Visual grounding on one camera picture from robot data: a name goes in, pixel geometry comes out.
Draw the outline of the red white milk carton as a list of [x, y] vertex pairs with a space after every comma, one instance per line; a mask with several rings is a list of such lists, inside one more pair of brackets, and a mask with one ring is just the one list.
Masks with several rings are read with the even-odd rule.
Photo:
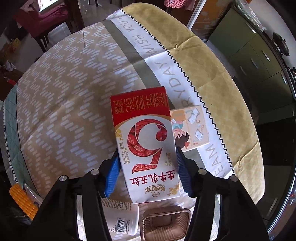
[[168, 97], [163, 86], [113, 95], [111, 114], [121, 168], [134, 204], [180, 196]]

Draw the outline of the orange foam fruit net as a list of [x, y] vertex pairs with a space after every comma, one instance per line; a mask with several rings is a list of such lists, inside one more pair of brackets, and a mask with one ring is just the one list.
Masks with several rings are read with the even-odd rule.
[[22, 190], [21, 186], [18, 183], [13, 185], [10, 188], [9, 193], [19, 208], [22, 209], [30, 220], [33, 220], [38, 211], [38, 207], [33, 204], [24, 190]]

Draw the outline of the green kitchen cabinets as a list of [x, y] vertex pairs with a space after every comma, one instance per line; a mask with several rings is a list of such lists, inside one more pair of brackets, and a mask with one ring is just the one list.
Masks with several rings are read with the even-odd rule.
[[234, 68], [260, 112], [295, 103], [294, 86], [275, 46], [235, 6], [225, 13], [209, 41]]

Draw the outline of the small cartoon tissue pack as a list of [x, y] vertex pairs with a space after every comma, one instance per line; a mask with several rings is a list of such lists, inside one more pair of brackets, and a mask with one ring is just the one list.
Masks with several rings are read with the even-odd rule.
[[174, 109], [170, 113], [175, 144], [183, 152], [209, 143], [209, 133], [201, 105]]

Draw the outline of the brown plastic tray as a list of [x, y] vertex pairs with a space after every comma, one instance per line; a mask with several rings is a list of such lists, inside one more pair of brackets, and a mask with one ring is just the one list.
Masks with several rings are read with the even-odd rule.
[[140, 238], [145, 241], [181, 240], [186, 236], [191, 211], [180, 206], [145, 211], [139, 223]]

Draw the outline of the patterned tablecloth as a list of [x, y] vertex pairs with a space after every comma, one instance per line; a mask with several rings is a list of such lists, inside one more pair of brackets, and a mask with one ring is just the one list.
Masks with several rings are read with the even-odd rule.
[[[192, 197], [137, 204], [135, 235], [109, 231], [107, 160], [117, 149], [113, 95], [163, 86], [170, 111], [201, 105], [209, 143], [194, 161]], [[20, 78], [1, 108], [1, 154], [11, 186], [38, 207], [29, 224], [1, 215], [1, 240], [141, 240], [145, 211], [191, 211], [181, 240], [268, 240], [256, 207], [264, 194], [259, 139], [233, 79], [193, 32], [136, 3], [56, 44]], [[131, 202], [122, 168], [107, 199]]]

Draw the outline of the black wok on stove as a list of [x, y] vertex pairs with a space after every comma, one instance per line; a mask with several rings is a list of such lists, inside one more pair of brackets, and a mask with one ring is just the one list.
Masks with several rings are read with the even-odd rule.
[[276, 48], [280, 52], [281, 55], [289, 56], [290, 52], [286, 43], [286, 40], [281, 37], [276, 32], [273, 32], [273, 43], [276, 45]]

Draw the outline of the dark wooden chair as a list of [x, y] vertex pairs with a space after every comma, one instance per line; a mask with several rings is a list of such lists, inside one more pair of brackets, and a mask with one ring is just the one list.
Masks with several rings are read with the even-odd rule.
[[70, 33], [85, 27], [78, 1], [62, 1], [43, 14], [31, 3], [27, 9], [18, 9], [13, 19], [35, 39], [43, 52], [49, 44], [48, 33], [62, 23], [66, 23]]

